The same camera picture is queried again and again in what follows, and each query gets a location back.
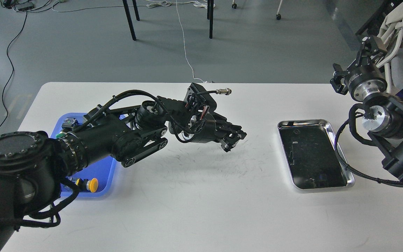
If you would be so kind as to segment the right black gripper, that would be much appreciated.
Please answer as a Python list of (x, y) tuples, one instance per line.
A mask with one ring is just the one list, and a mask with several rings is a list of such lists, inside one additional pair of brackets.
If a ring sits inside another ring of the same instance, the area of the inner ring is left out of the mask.
[(377, 36), (366, 36), (362, 39), (360, 48), (354, 60), (354, 70), (348, 73), (343, 70), (340, 64), (333, 63), (333, 78), (330, 83), (336, 93), (346, 95), (349, 91), (353, 100), (363, 102), (372, 93), (385, 92), (387, 82), (374, 64), (371, 62), (372, 56), (385, 56), (387, 47), (382, 39)]

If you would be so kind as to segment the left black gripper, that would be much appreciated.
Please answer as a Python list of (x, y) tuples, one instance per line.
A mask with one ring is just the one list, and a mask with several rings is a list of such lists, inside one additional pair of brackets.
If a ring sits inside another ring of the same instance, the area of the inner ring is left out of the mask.
[(208, 113), (203, 129), (198, 134), (188, 135), (188, 140), (198, 143), (219, 142), (227, 153), (234, 148), (237, 142), (245, 139), (247, 133), (240, 125), (234, 125), (227, 118), (217, 113)]

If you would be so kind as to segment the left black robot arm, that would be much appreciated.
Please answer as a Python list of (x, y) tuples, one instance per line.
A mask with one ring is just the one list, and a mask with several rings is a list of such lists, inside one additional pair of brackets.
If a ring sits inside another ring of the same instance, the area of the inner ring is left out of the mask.
[(81, 190), (70, 177), (107, 156), (129, 167), (165, 147), (168, 131), (179, 142), (218, 142), (232, 150), (246, 133), (215, 113), (211, 97), (230, 92), (189, 89), (180, 101), (129, 90), (55, 139), (44, 131), (0, 135), (0, 250), (22, 226), (59, 225), (59, 211)]

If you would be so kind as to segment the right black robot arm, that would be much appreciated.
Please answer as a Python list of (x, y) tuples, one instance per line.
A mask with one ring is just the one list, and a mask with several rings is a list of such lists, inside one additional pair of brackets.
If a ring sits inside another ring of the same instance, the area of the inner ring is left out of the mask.
[[(376, 36), (363, 39), (356, 59), (343, 70), (333, 64), (330, 80), (336, 93), (349, 93), (352, 105), (348, 119), (339, 128), (333, 142), (335, 155), (346, 171), (381, 184), (403, 188), (403, 89), (397, 94), (388, 92), (388, 83), (374, 58), (387, 54), (387, 48)], [(340, 155), (338, 139), (346, 126), (360, 143), (377, 147), (384, 159), (382, 166), (397, 178), (396, 181), (366, 175), (350, 166)]]

